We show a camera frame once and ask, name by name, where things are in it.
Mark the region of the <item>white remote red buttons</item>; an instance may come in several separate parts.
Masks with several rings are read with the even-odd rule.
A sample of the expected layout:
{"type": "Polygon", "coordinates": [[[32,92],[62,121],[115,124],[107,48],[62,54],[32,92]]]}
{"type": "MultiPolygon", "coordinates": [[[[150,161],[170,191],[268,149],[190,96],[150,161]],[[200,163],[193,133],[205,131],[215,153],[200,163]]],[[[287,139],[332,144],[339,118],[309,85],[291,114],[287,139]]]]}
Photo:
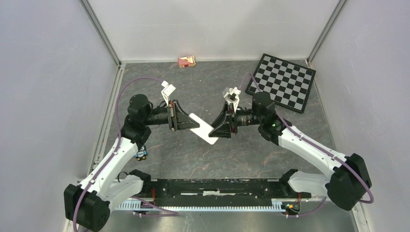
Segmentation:
{"type": "Polygon", "coordinates": [[[199,127],[190,129],[191,132],[196,134],[198,137],[200,137],[210,145],[213,145],[218,140],[218,137],[209,137],[209,134],[214,129],[211,125],[199,118],[194,113],[190,113],[189,117],[199,124],[199,127]]]}

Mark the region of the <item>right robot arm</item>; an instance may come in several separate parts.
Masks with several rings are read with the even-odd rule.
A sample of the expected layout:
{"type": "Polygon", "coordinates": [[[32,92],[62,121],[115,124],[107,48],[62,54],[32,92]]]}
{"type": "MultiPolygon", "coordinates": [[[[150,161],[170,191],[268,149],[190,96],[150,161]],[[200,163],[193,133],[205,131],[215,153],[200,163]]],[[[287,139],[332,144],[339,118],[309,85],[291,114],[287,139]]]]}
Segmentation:
{"type": "Polygon", "coordinates": [[[239,127],[257,125],[265,140],[297,154],[320,171],[320,174],[288,171],[279,184],[283,196],[292,197],[296,193],[323,196],[346,211],[357,203],[374,203],[371,179],[360,155],[347,156],[305,135],[276,112],[276,105],[266,92],[253,95],[250,109],[238,107],[239,97],[235,93],[226,93],[224,98],[224,107],[211,124],[210,138],[231,138],[239,127]]]}

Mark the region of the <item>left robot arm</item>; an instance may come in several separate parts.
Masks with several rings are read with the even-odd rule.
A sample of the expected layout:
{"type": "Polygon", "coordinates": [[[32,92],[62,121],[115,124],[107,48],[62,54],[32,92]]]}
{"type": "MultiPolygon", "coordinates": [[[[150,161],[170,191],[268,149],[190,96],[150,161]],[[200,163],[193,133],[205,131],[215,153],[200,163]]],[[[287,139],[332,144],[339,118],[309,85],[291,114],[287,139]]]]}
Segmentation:
{"type": "Polygon", "coordinates": [[[174,131],[200,127],[181,109],[177,100],[164,108],[153,107],[144,94],[132,96],[124,125],[109,153],[80,184],[69,184],[64,190],[65,217],[74,224],[98,232],[107,223],[111,212],[132,195],[148,196],[152,191],[148,174],[134,170],[120,183],[114,184],[113,181],[145,145],[151,134],[149,126],[163,124],[174,131]]]}

